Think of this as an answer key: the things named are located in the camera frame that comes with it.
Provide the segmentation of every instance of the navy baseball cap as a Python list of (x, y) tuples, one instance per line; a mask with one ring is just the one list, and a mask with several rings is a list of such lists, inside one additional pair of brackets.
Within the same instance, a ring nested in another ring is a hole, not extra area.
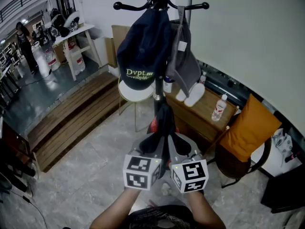
[(117, 52), (125, 84), (134, 90), (149, 87), (156, 75), (164, 74), (171, 45), (167, 10), (147, 9), (131, 26)]

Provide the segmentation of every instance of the wooden steps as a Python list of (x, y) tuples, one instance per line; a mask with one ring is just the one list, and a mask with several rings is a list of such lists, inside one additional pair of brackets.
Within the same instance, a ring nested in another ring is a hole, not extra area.
[(117, 78), (103, 73), (50, 112), (30, 133), (31, 150), (47, 172), (90, 131), (119, 108)]

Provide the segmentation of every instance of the orange cushion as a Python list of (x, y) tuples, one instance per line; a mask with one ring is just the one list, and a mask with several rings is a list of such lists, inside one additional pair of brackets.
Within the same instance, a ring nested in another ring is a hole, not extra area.
[(281, 122), (252, 94), (237, 120), (220, 141), (225, 149), (242, 162), (280, 127)]

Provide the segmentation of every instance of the tile floor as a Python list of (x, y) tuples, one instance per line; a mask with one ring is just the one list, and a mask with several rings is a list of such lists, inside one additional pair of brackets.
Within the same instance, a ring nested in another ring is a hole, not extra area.
[[(5, 121), (20, 134), (23, 134), (34, 119), (51, 106), (56, 99), (98, 71), (98, 64), (84, 56), (86, 69), (77, 75), (76, 81), (72, 78), (68, 64), (61, 66), (48, 76), (49, 67), (44, 56), (44, 51), (48, 48), (51, 48), (51, 42), (33, 51), (39, 66), (39, 72), (36, 74), (31, 75), (25, 59), (18, 66), (22, 76), (18, 81), (21, 91), (3, 116)], [(29, 84), (43, 77), (45, 79)]]
[[(138, 128), (153, 118), (153, 102), (138, 104)], [(135, 133), (133, 106), (118, 115), (114, 113), (76, 145), (48, 173), (41, 173), (37, 181), (27, 178), (32, 185), (33, 203), (46, 218), (49, 229), (88, 229), (91, 222), (123, 191), (122, 162), (133, 141), (145, 131)], [(213, 209), (228, 229), (280, 229), (289, 212), (271, 214), (260, 204), (268, 178), (256, 171), (234, 186), (221, 189), (228, 182), (216, 164), (208, 166), (210, 179), (204, 190)], [(172, 196), (162, 197), (160, 185), (167, 181)], [(38, 211), (20, 197), (2, 194), (0, 204), (1, 229), (43, 229)], [(141, 192), (132, 210), (145, 208), (152, 200), (156, 205), (166, 199), (181, 200), (185, 196), (175, 188), (170, 174), (158, 180), (151, 191)]]

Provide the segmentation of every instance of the gray hat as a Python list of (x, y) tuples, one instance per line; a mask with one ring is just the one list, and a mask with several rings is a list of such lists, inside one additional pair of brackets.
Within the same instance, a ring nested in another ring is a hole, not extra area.
[(178, 13), (179, 19), (171, 21), (174, 40), (166, 76), (175, 80), (184, 94), (189, 97), (189, 91), (199, 80), (201, 71), (191, 52), (191, 31), (185, 18), (183, 6), (178, 6)]

